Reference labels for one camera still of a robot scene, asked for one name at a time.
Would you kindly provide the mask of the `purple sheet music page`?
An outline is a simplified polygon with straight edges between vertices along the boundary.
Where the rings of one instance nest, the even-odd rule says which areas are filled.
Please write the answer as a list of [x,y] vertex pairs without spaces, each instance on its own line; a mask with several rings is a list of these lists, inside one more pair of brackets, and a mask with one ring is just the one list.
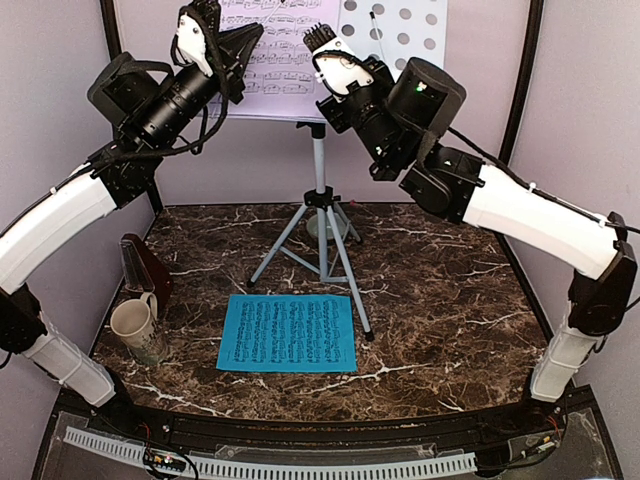
[[304,34],[319,23],[338,26],[340,3],[327,0],[228,0],[221,3],[223,30],[259,22],[264,33],[244,75],[243,100],[231,118],[321,121],[316,103],[328,92],[316,80]]

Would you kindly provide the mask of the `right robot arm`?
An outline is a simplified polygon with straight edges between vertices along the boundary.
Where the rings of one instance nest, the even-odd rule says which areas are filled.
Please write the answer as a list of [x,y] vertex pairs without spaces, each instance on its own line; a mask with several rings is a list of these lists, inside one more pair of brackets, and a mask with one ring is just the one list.
[[431,215],[502,233],[572,266],[568,311],[533,370],[531,396],[510,413],[517,432],[534,432],[549,416],[547,402],[623,320],[638,270],[623,218],[566,203],[477,147],[443,146],[466,92],[437,66],[414,57],[393,77],[383,62],[337,49],[312,62],[330,93],[319,110],[337,132],[357,133],[375,180],[398,181]]

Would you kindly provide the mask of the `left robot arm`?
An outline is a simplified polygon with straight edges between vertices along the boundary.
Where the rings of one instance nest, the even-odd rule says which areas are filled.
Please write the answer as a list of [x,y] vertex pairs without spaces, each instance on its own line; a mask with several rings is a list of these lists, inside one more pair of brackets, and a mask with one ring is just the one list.
[[26,209],[1,233],[1,348],[22,355],[96,409],[120,436],[141,427],[126,389],[44,318],[28,277],[97,220],[154,184],[164,158],[195,153],[215,135],[230,104],[243,98],[244,75],[264,33],[253,22],[221,30],[222,7],[193,1],[179,11],[172,63],[115,57],[89,88],[92,105],[115,138]]

